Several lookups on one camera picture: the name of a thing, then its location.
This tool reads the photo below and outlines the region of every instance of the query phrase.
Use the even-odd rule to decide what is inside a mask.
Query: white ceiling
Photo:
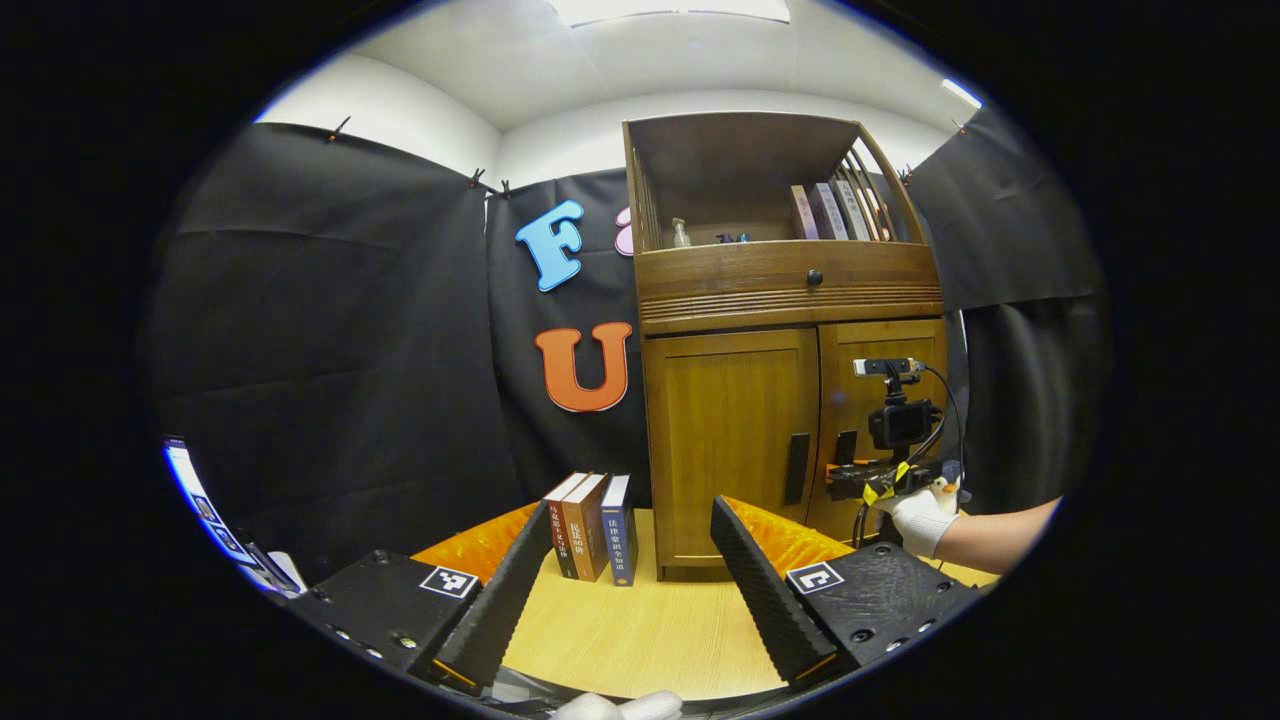
[[[946,76],[870,20],[824,0],[787,5],[790,24],[662,14],[568,28],[545,0],[454,0],[352,51],[420,77],[502,132],[609,100],[694,90],[835,97],[948,135],[952,120],[973,114],[941,87]]]

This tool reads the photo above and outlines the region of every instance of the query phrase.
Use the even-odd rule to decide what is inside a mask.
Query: small bottle
[[[676,228],[676,247],[692,247],[694,241],[690,240],[689,233],[685,232],[685,220],[672,218],[671,224]]]

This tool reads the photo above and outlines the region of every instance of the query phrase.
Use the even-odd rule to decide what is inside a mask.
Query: blue book
[[[627,496],[630,480],[631,475],[613,475],[600,501],[600,519],[604,521],[604,541],[609,553],[609,566],[613,568],[613,584],[622,587],[635,584],[636,559],[640,555],[635,506]]]

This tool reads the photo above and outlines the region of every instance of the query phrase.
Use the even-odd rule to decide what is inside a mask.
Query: wooden cabinet
[[[836,436],[856,429],[884,386],[855,357],[910,356],[945,372],[942,291],[919,218],[856,122],[786,113],[712,113],[623,123],[636,300],[649,423],[659,579],[727,578],[710,539],[717,495],[841,541],[860,501],[831,502]],[[905,237],[858,147],[884,176]],[[881,241],[795,240],[790,186],[832,177],[863,192]],[[675,247],[671,219],[692,247]],[[746,232],[751,242],[717,243]],[[932,375],[911,400],[945,393]]]

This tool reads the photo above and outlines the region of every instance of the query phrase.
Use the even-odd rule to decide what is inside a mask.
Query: black curtain
[[[145,336],[159,427],[186,437],[219,511],[310,582],[524,500],[484,191],[328,135],[255,124],[227,147],[164,242]]]
[[[1069,491],[1111,370],[1089,233],[1051,164],[989,104],[914,168],[947,310],[948,382],[965,416],[970,512]],[[956,428],[943,436],[955,456]]]
[[[582,206],[572,222],[582,238],[566,256],[581,270],[549,292],[538,288],[538,266],[516,232],[566,200]],[[540,182],[489,199],[489,297],[494,364],[503,416],[520,480],[529,498],[547,493],[573,471],[631,473],[639,506],[652,506],[649,439],[645,424],[640,325],[631,258],[616,249],[618,213],[627,208],[625,169]],[[604,380],[604,359],[591,328],[628,323],[627,392],[608,410],[570,413],[547,395],[543,357],[534,338],[549,329],[582,334],[575,347],[577,380],[595,388]]]

